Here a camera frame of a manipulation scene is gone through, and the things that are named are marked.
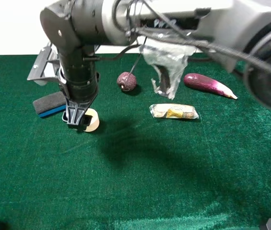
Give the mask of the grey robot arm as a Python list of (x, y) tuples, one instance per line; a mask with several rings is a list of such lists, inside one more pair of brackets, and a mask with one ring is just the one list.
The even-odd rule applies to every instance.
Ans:
[(239, 60), (253, 95), (271, 108), (271, 0), (59, 0), (40, 13), (57, 48), (66, 122), (84, 130), (98, 94), (101, 45), (135, 46), (139, 36), (194, 46), (232, 72)]

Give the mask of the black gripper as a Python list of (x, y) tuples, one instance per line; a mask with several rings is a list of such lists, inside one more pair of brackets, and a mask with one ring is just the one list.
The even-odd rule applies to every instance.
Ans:
[(68, 98), (63, 122), (69, 128), (85, 131), (90, 125), (90, 115), (85, 115), (98, 93), (94, 57), (96, 46), (77, 47), (71, 52), (58, 49), (62, 74), (66, 80), (64, 94)]

